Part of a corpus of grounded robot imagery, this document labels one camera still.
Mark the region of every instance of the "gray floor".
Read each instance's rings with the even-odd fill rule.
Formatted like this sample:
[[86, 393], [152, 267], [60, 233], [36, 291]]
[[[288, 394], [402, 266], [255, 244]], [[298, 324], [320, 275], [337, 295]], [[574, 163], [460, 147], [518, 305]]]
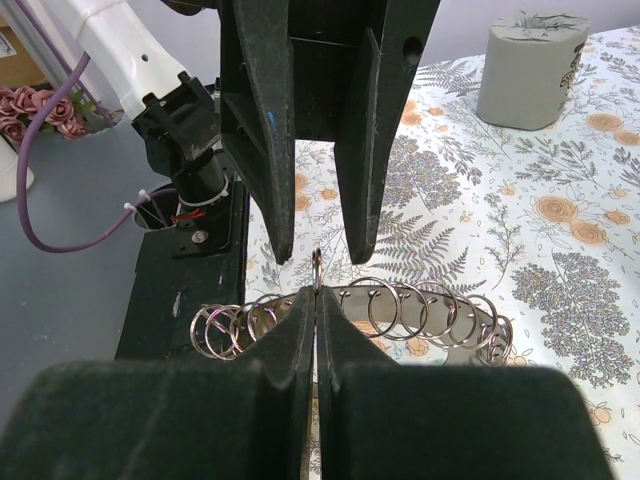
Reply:
[[[166, 183], [128, 124], [77, 142], [41, 138], [29, 190], [34, 229], [49, 244], [87, 241]], [[15, 202], [0, 204], [0, 429], [34, 375], [60, 362], [113, 359], [143, 231], [128, 221], [109, 240], [66, 255], [24, 238]]]

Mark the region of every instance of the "cable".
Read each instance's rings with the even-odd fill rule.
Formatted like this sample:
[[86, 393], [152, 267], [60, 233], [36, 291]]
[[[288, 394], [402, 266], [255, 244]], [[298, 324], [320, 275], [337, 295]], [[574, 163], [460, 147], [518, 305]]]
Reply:
[[[58, 89], [58, 91], [47, 101], [46, 105], [40, 110], [31, 121], [31, 124], [27, 128], [27, 132], [24, 135], [24, 140], [18, 153], [18, 173], [17, 173], [17, 203], [18, 203], [18, 217], [20, 218], [20, 225], [26, 235], [27, 239], [39, 250], [47, 253], [72, 253], [86, 250], [94, 245], [109, 238], [122, 224], [131, 216], [132, 212], [129, 210], [124, 213], [109, 229], [100, 234], [94, 240], [81, 243], [79, 245], [71, 245], [68, 247], [53, 247], [42, 242], [33, 231], [31, 225], [31, 219], [29, 218], [29, 209], [27, 204], [27, 171], [29, 168], [29, 157], [31, 155], [31, 147], [35, 140], [36, 134], [40, 130], [40, 127], [44, 123], [47, 116], [56, 108], [58, 103], [67, 96], [71, 91], [71, 88], [76, 84], [87, 65], [91, 61], [88, 54], [83, 54], [80, 62], [76, 66], [75, 70], [71, 73], [71, 76], [64, 82], [64, 84]], [[154, 192], [151, 197], [158, 197], [161, 195], [167, 195], [169, 193], [175, 193], [173, 189], [165, 189]], [[134, 207], [139, 207], [146, 202], [145, 198], [139, 198]]]
[[[67, 74], [71, 73], [71, 67], [65, 61], [64, 57], [60, 53], [60, 50], [56, 48], [55, 44], [53, 43], [49, 35], [47, 35], [46, 30], [42, 27], [42, 24], [38, 21], [35, 14], [31, 10], [31, 8], [27, 6], [24, 0], [15, 0], [15, 1], [16, 1], [16, 4], [18, 5], [18, 8], [22, 10], [22, 13], [24, 14], [24, 16], [27, 17], [27, 20], [31, 22], [31, 25], [33, 25], [33, 28], [35, 29], [35, 31], [42, 37], [42, 40], [47, 45], [47, 47], [49, 47], [49, 50], [51, 50], [51, 53], [53, 53], [53, 56], [56, 57], [56, 60], [58, 60], [60, 65], [62, 65], [62, 68], [65, 70], [65, 72]], [[96, 101], [95, 97], [91, 94], [89, 89], [85, 87], [85, 85], [82, 83], [81, 80], [78, 79], [77, 83], [80, 89], [87, 95], [87, 98], [89, 98], [89, 100], [93, 102], [93, 104], [96, 106], [97, 112], [102, 116], [104, 121], [107, 122], [107, 125], [109, 127], [114, 127], [115, 123], [113, 123], [113, 120], [111, 120], [109, 113], [104, 109], [102, 105], [100, 105], [98, 101]]]

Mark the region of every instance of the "orange flower print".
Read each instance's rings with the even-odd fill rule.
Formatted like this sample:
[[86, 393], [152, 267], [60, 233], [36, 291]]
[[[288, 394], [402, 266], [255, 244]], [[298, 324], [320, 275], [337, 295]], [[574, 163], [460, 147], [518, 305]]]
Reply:
[[533, 208], [541, 217], [553, 223], [570, 222], [578, 215], [578, 208], [563, 197], [541, 197]]
[[338, 192], [335, 188], [325, 188], [320, 195], [322, 195], [322, 198], [325, 200], [335, 200], [338, 198]]
[[626, 130], [617, 130], [613, 137], [620, 145], [626, 145], [628, 147], [635, 147], [640, 145], [640, 135]]
[[296, 212], [304, 212], [309, 210], [311, 199], [303, 193], [296, 194]]
[[353, 324], [365, 335], [375, 335], [378, 333], [369, 320], [356, 320]]
[[416, 108], [418, 108], [418, 102], [416, 102], [413, 98], [407, 100], [406, 105], [404, 106], [405, 112], [413, 112]]
[[402, 115], [401, 122], [408, 127], [416, 127], [422, 123], [422, 116], [419, 113], [405, 113]]
[[582, 243], [597, 245], [604, 243], [605, 233], [591, 223], [579, 222], [571, 225], [571, 234]]
[[504, 184], [503, 187], [500, 187], [499, 192], [502, 195], [507, 195], [507, 196], [513, 196], [516, 194], [516, 187], [514, 187], [513, 185], [508, 185], [507, 183]]
[[622, 185], [613, 186], [613, 184], [609, 185], [609, 191], [605, 193], [602, 198], [609, 196], [610, 198], [624, 198], [627, 196], [629, 190], [626, 188], [622, 188]]
[[597, 427], [599, 425], [606, 425], [611, 423], [611, 409], [607, 407], [607, 402], [594, 405], [590, 401], [586, 400], [587, 410], [589, 411], [589, 418], [591, 423]]
[[256, 256], [253, 255], [252, 257], [247, 259], [247, 270], [251, 270], [257, 264], [258, 264], [258, 262], [256, 262]]
[[404, 106], [404, 111], [402, 112], [402, 118], [400, 119], [404, 125], [415, 127], [422, 123], [422, 115], [415, 111], [417, 106], [418, 104], [415, 100], [411, 98], [407, 100], [407, 104]]
[[409, 349], [409, 354], [414, 357], [423, 357], [429, 352], [427, 341], [417, 337], [407, 341], [407, 348]]
[[511, 347], [511, 352], [509, 352], [509, 356], [507, 357], [507, 365], [511, 365], [513, 367], [526, 367], [529, 362], [525, 357], [531, 355], [532, 349], [525, 350], [521, 354], [518, 354], [516, 347]]
[[613, 132], [624, 123], [612, 113], [595, 113], [587, 117], [587, 125], [600, 132]]
[[304, 173], [296, 173], [296, 192], [309, 185], [309, 178]]
[[611, 223], [615, 223], [616, 225], [626, 225], [631, 221], [629, 215], [623, 212], [606, 212], [604, 214], [605, 218], [609, 220]]
[[391, 348], [390, 345], [387, 345], [384, 343], [384, 341], [379, 338], [370, 338], [369, 340], [371, 340], [371, 342], [373, 342], [373, 344], [378, 347], [380, 350], [382, 350], [383, 352], [387, 353], [387, 350], [389, 350]]
[[473, 215], [473, 213], [467, 213], [467, 211], [464, 210], [462, 215], [460, 215], [460, 223], [469, 223], [471, 221], [471, 215]]
[[513, 365], [514, 367], [526, 367], [527, 360], [522, 355], [509, 355], [507, 359], [507, 365]]

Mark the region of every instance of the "toilet paper roll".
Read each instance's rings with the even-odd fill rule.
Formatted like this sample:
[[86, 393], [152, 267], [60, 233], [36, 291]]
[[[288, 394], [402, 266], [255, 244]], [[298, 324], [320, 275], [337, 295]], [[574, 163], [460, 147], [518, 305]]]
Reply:
[[588, 30], [587, 19], [563, 12], [499, 19], [489, 32], [478, 116], [524, 130], [558, 120]]
[[[0, 203], [16, 197], [18, 154], [0, 135]], [[33, 172], [27, 171], [27, 188], [33, 183]]]

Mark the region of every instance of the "white wall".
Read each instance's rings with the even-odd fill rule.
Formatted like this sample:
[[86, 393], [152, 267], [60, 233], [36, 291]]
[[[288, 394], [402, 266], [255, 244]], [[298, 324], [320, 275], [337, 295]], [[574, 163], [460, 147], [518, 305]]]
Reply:
[[[57, 2], [28, 1], [32, 4], [41, 2], [50, 12]], [[129, 4], [189, 73], [205, 84], [214, 81], [220, 68], [220, 24], [216, 11], [206, 10], [194, 17], [185, 17], [160, 0], [129, 0]], [[591, 19], [592, 32], [640, 24], [640, 0], [442, 0], [421, 63], [484, 53], [488, 29], [497, 18], [523, 9], [539, 11], [545, 8], [564, 9]], [[64, 39], [68, 55], [72, 57], [70, 63], [75, 64], [81, 51], [64, 27], [60, 26], [60, 30], [59, 36]], [[106, 107], [118, 106], [115, 94], [97, 68], [90, 67], [83, 80]]]
[[441, 0], [421, 64], [485, 53], [496, 19], [544, 9], [586, 17], [591, 32], [640, 24], [640, 0]]

